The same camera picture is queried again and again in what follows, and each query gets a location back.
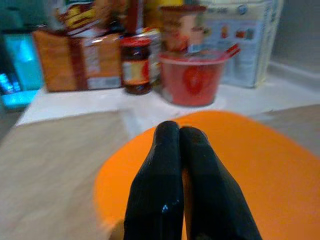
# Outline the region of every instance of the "red plastic bowl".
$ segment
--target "red plastic bowl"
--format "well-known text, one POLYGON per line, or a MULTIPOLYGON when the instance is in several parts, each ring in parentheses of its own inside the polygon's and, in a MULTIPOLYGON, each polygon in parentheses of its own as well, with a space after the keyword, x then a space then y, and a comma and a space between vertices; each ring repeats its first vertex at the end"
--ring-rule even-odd
POLYGON ((177 105, 199 107, 214 102, 229 56, 225 52, 159 55, 163 97, 177 105))

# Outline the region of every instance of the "kitchen counter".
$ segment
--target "kitchen counter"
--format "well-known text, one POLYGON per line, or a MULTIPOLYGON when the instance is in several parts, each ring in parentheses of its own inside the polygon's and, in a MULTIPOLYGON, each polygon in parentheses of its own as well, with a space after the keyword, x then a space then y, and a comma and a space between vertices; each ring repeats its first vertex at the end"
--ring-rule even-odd
POLYGON ((320 103, 310 88, 268 75, 256 89, 220 85, 216 100, 206 107, 183 107, 166 102, 152 91, 130 95, 123 88, 94 91, 47 93, 41 89, 17 125, 60 119, 88 113, 122 110, 132 137, 158 123, 203 110, 224 110, 246 116, 320 103))

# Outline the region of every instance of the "glass jar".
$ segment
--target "glass jar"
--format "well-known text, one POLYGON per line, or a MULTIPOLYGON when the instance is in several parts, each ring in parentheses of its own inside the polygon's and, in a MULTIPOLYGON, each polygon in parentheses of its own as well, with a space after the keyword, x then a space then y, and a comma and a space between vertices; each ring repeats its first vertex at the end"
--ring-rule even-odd
POLYGON ((122 82, 130 94, 147 94, 151 91, 150 83, 150 46, 147 37, 125 37, 121 44, 122 82))

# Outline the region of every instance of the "jar label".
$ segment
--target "jar label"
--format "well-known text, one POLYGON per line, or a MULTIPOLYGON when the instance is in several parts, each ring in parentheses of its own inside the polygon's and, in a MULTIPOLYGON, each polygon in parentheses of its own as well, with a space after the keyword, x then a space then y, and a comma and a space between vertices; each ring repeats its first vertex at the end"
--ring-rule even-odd
POLYGON ((170 52, 197 53, 204 41, 202 13, 165 11, 163 13, 163 38, 170 52))
POLYGON ((128 85, 141 85, 149 82, 149 61, 124 61, 123 80, 128 85))

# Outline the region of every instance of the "orange plate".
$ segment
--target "orange plate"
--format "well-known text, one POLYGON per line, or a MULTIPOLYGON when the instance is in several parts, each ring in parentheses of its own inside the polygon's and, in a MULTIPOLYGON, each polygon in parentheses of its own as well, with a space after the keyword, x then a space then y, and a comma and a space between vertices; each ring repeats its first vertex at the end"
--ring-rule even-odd
MULTIPOLYGON (((175 119, 204 131, 239 183, 264 240, 318 240, 320 160, 289 138, 246 117, 203 111, 175 119)), ((112 227, 123 220, 133 178, 155 128, 137 136, 102 166, 94 186, 96 210, 112 227)))

